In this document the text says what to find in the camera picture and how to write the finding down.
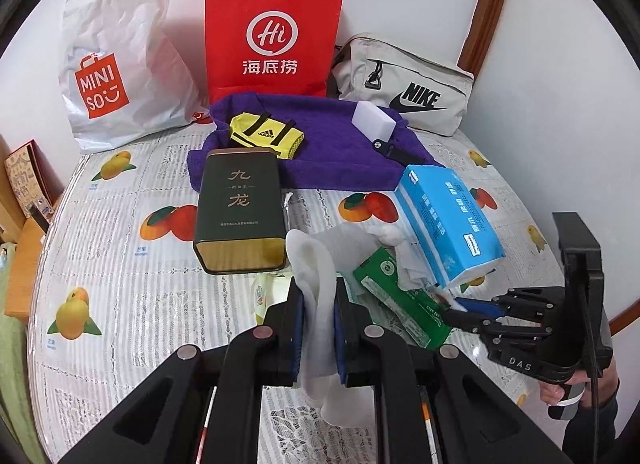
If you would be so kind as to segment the person's right hand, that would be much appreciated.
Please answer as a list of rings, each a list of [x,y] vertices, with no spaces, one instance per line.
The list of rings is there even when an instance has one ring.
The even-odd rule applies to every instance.
[[[590,392],[590,378],[584,370],[578,370],[566,383],[567,386],[576,384],[584,384],[585,392],[580,399],[580,405],[583,408],[592,407],[592,392]],[[605,404],[615,396],[617,389],[620,387],[620,377],[617,373],[616,361],[612,359],[611,364],[603,371],[601,377],[598,378],[598,403],[600,406]],[[564,389],[560,385],[552,385],[544,382],[539,383],[540,400],[545,404],[553,406],[560,402],[564,397]]]

